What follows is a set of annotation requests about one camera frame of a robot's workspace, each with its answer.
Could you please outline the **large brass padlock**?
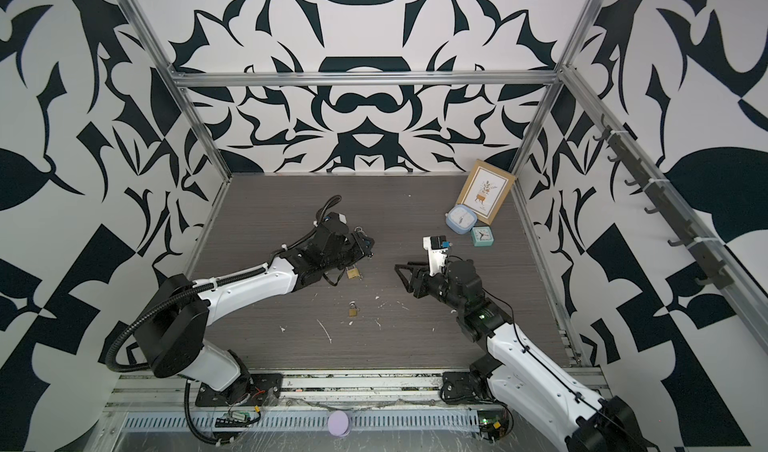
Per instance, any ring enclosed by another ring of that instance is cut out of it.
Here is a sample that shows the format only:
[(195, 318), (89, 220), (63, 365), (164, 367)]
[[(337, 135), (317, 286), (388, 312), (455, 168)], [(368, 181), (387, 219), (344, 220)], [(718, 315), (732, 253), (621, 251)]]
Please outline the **large brass padlock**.
[(349, 279), (362, 279), (362, 273), (357, 266), (349, 266), (346, 268), (346, 274)]

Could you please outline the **small brass padlock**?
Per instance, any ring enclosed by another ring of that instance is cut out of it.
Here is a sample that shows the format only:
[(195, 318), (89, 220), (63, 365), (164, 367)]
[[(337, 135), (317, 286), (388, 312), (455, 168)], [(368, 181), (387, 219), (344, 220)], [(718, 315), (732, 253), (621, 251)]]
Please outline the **small brass padlock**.
[(348, 316), (356, 317), (358, 315), (358, 312), (359, 312), (359, 308), (357, 307), (357, 304), (354, 301), (351, 301), (349, 303)]

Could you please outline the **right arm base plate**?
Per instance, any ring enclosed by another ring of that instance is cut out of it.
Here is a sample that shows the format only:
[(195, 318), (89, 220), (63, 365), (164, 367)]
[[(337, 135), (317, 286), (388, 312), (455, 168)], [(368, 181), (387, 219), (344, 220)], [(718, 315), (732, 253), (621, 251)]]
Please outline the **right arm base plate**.
[(449, 405), (479, 404), (485, 399), (483, 383), (473, 372), (444, 372), (439, 397)]

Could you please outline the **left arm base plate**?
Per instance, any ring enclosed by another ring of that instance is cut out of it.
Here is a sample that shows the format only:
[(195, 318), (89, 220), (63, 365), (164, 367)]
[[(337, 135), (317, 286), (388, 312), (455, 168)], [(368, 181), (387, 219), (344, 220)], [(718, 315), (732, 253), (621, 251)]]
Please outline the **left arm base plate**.
[(256, 373), (239, 377), (222, 391), (207, 384), (200, 386), (195, 398), (197, 407), (262, 406), (281, 395), (283, 375), (280, 373)]

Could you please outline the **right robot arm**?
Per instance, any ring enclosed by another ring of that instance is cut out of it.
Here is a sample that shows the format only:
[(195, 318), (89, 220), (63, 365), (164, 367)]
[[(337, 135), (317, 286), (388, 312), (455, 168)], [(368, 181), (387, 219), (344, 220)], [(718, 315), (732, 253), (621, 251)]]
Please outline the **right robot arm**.
[(483, 392), (517, 412), (561, 451), (652, 451), (634, 411), (618, 396), (602, 397), (544, 354), (517, 324), (512, 306), (490, 293), (470, 260), (397, 264), (405, 290), (433, 297), (484, 356), (472, 364)]

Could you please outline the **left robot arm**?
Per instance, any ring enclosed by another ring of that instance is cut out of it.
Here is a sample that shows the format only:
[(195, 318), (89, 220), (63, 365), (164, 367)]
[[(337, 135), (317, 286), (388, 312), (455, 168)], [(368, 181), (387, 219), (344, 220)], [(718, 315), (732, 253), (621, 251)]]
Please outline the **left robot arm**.
[(247, 366), (231, 350), (206, 338), (207, 328), (225, 316), (273, 297), (297, 292), (320, 280), (332, 286), (332, 272), (344, 274), (373, 254), (375, 241), (333, 211), (330, 197), (316, 212), (310, 232), (283, 244), (269, 259), (224, 276), (192, 281), (167, 279), (139, 316), (107, 348), (104, 362), (116, 373), (151, 371), (157, 378), (180, 376), (243, 402), (257, 387)]

